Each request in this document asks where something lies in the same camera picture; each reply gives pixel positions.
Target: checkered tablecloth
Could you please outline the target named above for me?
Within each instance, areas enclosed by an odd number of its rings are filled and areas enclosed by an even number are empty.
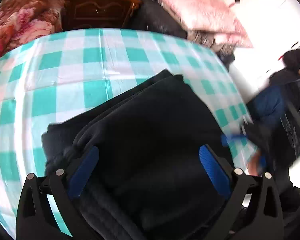
[[[0,58],[0,222],[15,238],[22,185],[43,176],[41,135],[133,88],[163,69],[181,73],[206,103],[225,134],[250,116],[217,56],[186,40],[151,32],[87,29],[56,33]],[[236,167],[246,169],[255,146],[230,144]],[[69,233],[49,198],[63,232]]]

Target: white floor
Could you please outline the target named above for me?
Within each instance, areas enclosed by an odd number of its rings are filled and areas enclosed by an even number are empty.
[[[224,0],[226,4],[233,1]],[[230,66],[230,75],[248,102],[268,84],[272,73],[284,68],[279,57],[300,47],[300,4],[297,0],[242,0],[232,11],[254,45],[253,49],[237,48]],[[300,160],[290,168],[290,177],[300,188]]]

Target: blue jeans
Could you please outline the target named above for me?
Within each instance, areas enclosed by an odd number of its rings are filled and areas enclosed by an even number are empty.
[[[285,111],[285,102],[278,86],[267,87],[248,104],[247,108],[254,122],[274,130]]]

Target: floral blanket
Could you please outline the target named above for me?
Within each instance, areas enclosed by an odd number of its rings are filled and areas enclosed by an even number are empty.
[[[62,0],[11,0],[0,7],[0,57],[36,38],[62,31]]]

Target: brown wooden cabinet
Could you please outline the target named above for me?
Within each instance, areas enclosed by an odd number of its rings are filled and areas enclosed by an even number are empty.
[[[63,30],[124,28],[140,0],[66,0]]]

